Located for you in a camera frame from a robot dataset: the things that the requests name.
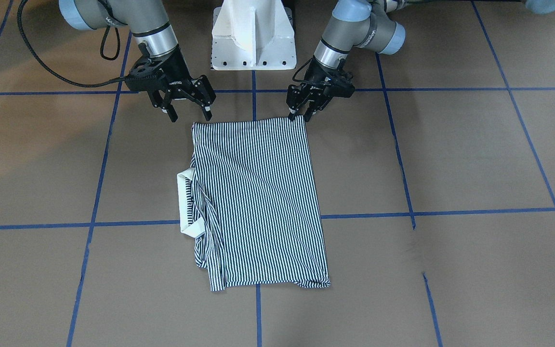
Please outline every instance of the black and white striped cloth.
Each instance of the black and white striped cloth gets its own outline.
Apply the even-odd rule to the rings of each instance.
[[[181,232],[196,237],[211,290],[330,286],[302,117],[196,123],[192,140],[178,175]]]

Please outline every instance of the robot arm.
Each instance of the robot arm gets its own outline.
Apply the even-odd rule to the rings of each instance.
[[[154,107],[171,121],[177,114],[172,100],[189,99],[211,119],[215,92],[205,75],[193,79],[161,0],[60,0],[66,21],[76,29],[130,26],[143,56],[125,77],[133,92],[147,92]]]
[[[309,106],[304,119],[309,121],[333,97],[352,96],[355,91],[352,74],[344,71],[344,64],[353,47],[385,54],[397,52],[404,42],[406,31],[390,20],[386,12],[404,6],[403,0],[339,0],[314,56],[304,65],[309,65],[304,79],[295,78],[300,68],[293,77],[300,84],[288,88],[286,103],[290,107],[289,119],[295,119],[306,103]]]

